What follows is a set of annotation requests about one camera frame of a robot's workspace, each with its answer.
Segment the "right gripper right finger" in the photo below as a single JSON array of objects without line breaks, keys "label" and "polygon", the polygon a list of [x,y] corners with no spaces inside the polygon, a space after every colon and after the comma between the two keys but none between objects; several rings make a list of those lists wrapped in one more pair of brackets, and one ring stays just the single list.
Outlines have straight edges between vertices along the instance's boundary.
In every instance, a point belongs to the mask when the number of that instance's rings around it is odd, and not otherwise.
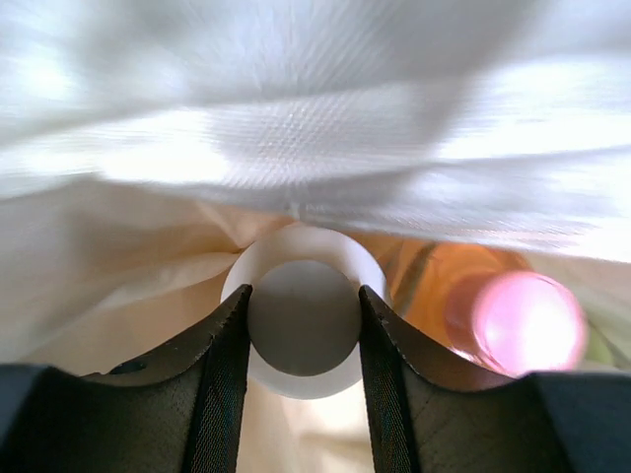
[{"label": "right gripper right finger", "polygon": [[359,292],[361,365],[379,472],[626,472],[630,377],[475,365]]}]

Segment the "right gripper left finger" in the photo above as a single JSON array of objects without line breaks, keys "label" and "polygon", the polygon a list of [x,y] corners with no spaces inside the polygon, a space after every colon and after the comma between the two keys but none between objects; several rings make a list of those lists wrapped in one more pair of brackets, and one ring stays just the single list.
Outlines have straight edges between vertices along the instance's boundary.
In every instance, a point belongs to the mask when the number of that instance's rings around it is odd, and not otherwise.
[{"label": "right gripper left finger", "polygon": [[249,337],[243,285],[210,315],[108,373],[1,368],[5,472],[232,472]]}]

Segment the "orange bottle pink cap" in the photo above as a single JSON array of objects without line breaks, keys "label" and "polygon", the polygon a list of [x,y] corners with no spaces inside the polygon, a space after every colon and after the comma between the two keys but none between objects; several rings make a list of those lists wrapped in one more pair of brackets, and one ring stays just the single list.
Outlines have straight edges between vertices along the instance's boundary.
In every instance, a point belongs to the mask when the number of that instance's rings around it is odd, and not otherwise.
[{"label": "orange bottle pink cap", "polygon": [[578,300],[515,252],[405,241],[380,262],[395,312],[479,366],[519,377],[573,370],[584,357],[589,328]]}]

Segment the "cream jar bottle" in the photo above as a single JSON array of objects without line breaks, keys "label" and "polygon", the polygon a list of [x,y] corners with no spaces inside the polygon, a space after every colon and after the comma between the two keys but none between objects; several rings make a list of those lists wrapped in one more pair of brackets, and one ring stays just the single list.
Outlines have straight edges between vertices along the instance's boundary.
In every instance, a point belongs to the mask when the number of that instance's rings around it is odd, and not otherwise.
[{"label": "cream jar bottle", "polygon": [[359,290],[389,298],[375,257],[342,233],[304,226],[276,231],[249,246],[225,280],[246,309],[248,373],[273,392],[300,400],[337,394],[361,378]]}]

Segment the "tan canvas bag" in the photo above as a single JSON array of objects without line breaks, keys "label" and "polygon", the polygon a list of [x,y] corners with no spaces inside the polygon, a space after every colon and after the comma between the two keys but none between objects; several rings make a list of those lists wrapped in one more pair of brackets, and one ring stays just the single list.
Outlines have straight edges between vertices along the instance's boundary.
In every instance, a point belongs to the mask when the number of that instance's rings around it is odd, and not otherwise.
[{"label": "tan canvas bag", "polygon": [[[630,303],[629,3],[2,3],[1,368],[108,373],[291,226]],[[234,471],[379,472],[362,365],[310,400],[248,365]]]}]

